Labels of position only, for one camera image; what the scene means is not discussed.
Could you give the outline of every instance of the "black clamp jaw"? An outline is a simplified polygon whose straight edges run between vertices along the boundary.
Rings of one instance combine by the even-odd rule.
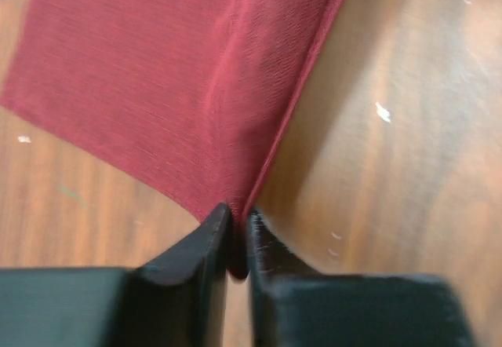
[[[0,270],[0,346],[218,346],[230,242],[221,203],[137,270]],[[325,276],[257,211],[247,249],[255,345],[475,345],[457,298],[434,276]]]

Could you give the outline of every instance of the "wood grain surface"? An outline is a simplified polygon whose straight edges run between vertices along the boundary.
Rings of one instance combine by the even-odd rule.
[[[502,0],[345,0],[259,205],[327,272],[446,276],[502,346],[501,116]]]
[[[26,2],[0,0],[0,78]],[[446,276],[480,344],[500,346],[501,115],[502,0],[346,0],[258,205],[324,271]],[[0,108],[0,266],[137,266],[195,227]],[[243,284],[224,345],[250,345]]]

